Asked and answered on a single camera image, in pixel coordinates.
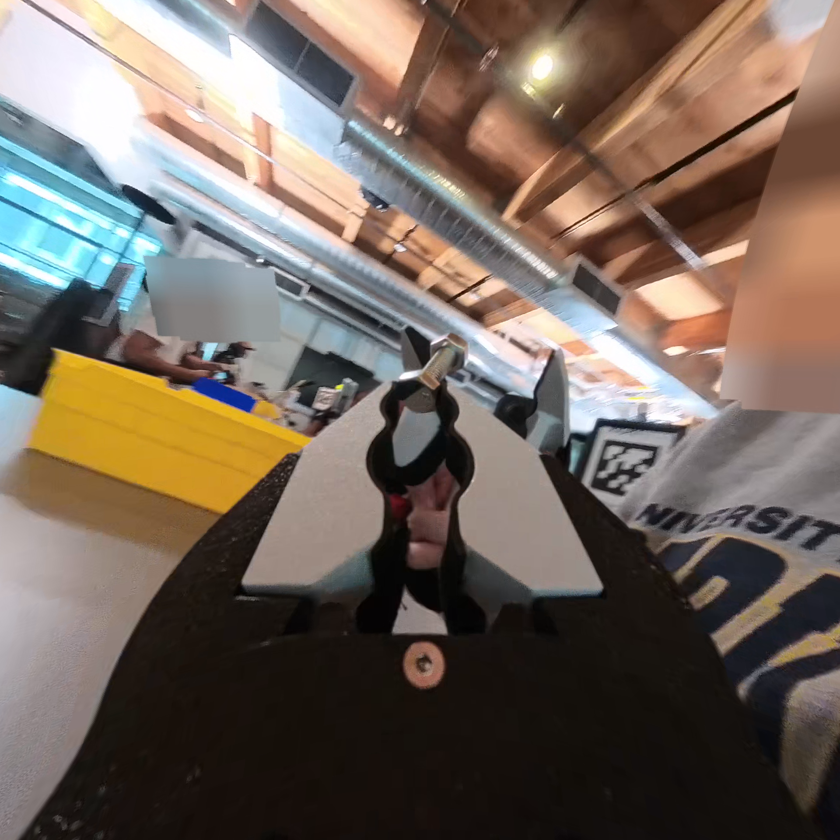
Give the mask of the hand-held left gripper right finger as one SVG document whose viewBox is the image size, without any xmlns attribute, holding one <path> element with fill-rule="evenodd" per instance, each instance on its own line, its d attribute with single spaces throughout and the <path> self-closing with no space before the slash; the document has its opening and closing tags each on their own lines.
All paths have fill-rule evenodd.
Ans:
<svg viewBox="0 0 840 840">
<path fill-rule="evenodd" d="M 441 419 L 466 451 L 441 564 L 441 604 L 601 595 L 602 579 L 537 450 L 446 385 Z"/>
</svg>

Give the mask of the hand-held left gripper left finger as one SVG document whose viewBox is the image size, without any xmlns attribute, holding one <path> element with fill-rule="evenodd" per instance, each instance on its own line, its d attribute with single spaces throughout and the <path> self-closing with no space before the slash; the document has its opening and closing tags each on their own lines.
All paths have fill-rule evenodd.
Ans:
<svg viewBox="0 0 840 840">
<path fill-rule="evenodd" d="M 403 576 L 403 531 L 369 467 L 386 382 L 305 445 L 241 581 L 245 595 L 355 602 Z"/>
</svg>

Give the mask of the steel hex bolt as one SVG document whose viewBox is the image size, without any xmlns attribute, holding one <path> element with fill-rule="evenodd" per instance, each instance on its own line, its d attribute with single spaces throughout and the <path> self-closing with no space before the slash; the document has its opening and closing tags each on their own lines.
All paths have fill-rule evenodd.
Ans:
<svg viewBox="0 0 840 840">
<path fill-rule="evenodd" d="M 430 356 L 417 379 L 434 391 L 446 378 L 463 369 L 469 357 L 469 345 L 455 333 L 448 333 L 430 344 Z"/>
</svg>

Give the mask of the large yellow plastic bin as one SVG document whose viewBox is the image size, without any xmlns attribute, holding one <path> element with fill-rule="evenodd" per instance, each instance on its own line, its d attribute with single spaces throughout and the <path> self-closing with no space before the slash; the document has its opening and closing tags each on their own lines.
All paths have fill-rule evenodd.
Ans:
<svg viewBox="0 0 840 840">
<path fill-rule="evenodd" d="M 310 439 L 190 389 L 55 350 L 28 448 L 217 514 Z"/>
</svg>

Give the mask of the person's right hand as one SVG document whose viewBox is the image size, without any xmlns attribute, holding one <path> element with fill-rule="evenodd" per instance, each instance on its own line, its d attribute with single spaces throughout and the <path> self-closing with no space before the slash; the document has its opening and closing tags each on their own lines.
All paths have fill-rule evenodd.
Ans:
<svg viewBox="0 0 840 840">
<path fill-rule="evenodd" d="M 459 484 L 446 465 L 420 485 L 407 488 L 406 565 L 412 571 L 439 568 L 448 540 L 449 521 Z"/>
</svg>

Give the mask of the framed black-white tag poster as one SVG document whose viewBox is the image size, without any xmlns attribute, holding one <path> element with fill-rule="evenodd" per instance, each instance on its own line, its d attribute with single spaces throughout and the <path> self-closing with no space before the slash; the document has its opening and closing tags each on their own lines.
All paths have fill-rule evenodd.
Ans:
<svg viewBox="0 0 840 840">
<path fill-rule="evenodd" d="M 686 428 L 676 424 L 600 418 L 574 473 L 604 507 L 618 513 L 628 492 L 685 433 Z"/>
</svg>

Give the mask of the white air vent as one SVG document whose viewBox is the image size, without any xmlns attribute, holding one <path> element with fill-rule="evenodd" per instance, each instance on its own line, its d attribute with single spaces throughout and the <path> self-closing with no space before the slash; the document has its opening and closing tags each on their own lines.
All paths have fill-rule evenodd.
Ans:
<svg viewBox="0 0 840 840">
<path fill-rule="evenodd" d="M 615 318 L 622 306 L 623 293 L 590 260 L 580 256 L 575 258 L 570 283 L 607 316 Z"/>
</svg>

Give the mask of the blue plastic bin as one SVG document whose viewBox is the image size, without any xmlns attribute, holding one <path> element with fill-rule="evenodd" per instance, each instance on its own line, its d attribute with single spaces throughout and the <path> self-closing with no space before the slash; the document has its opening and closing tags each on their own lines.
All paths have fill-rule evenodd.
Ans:
<svg viewBox="0 0 840 840">
<path fill-rule="evenodd" d="M 194 392 L 244 413 L 252 413 L 258 400 L 213 377 L 202 377 L 192 384 Z"/>
</svg>

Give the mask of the grey printed sweatshirt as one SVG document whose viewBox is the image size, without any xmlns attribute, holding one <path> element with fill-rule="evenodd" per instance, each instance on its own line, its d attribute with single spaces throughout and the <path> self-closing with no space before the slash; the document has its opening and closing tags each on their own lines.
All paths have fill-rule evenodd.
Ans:
<svg viewBox="0 0 840 840">
<path fill-rule="evenodd" d="M 730 404 L 618 516 L 695 610 L 800 810 L 838 838 L 838 415 Z"/>
</svg>

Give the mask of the black floor lamp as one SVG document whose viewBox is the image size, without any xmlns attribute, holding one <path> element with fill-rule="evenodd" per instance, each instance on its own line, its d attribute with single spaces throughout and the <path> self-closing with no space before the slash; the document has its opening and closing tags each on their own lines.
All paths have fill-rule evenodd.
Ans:
<svg viewBox="0 0 840 840">
<path fill-rule="evenodd" d="M 141 189 L 129 184 L 121 184 L 120 192 L 129 203 L 140 210 L 143 218 L 150 217 L 168 227 L 176 224 L 175 216 L 157 199 Z"/>
</svg>

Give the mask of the ceiling spotlight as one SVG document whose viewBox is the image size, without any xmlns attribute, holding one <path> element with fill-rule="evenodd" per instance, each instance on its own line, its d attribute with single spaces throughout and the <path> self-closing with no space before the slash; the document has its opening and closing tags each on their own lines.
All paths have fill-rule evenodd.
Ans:
<svg viewBox="0 0 840 840">
<path fill-rule="evenodd" d="M 561 57 L 557 49 L 541 47 L 528 58 L 523 83 L 537 89 L 545 88 L 556 80 L 560 69 Z"/>
</svg>

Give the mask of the black jacket on chair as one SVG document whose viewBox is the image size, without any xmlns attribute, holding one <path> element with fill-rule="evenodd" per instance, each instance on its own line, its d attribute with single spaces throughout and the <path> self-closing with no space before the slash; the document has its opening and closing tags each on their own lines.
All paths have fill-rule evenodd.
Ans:
<svg viewBox="0 0 840 840">
<path fill-rule="evenodd" d="M 37 396 L 58 350 L 101 361 L 119 336 L 115 293 L 75 279 L 46 303 L 23 338 L 2 355 L 2 384 Z"/>
</svg>

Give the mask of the silver ceiling duct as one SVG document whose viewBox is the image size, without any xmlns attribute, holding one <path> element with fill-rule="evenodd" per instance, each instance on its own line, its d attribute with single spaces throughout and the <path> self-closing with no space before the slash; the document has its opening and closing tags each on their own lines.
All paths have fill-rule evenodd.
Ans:
<svg viewBox="0 0 840 840">
<path fill-rule="evenodd" d="M 364 117 L 346 119 L 335 154 L 363 188 L 428 228 L 521 297 L 543 304 L 572 287 L 570 269 L 530 245 L 490 207 L 382 126 Z"/>
<path fill-rule="evenodd" d="M 153 190 L 162 201 L 177 205 L 239 247 L 267 257 L 337 298 L 376 310 L 429 337 L 456 333 L 468 342 L 473 368 L 487 379 L 505 382 L 504 389 L 525 392 L 543 370 L 545 360 L 499 338 L 340 237 L 320 233 L 307 219 L 300 224 L 269 217 L 258 224 L 168 174 L 154 181 Z"/>
</svg>

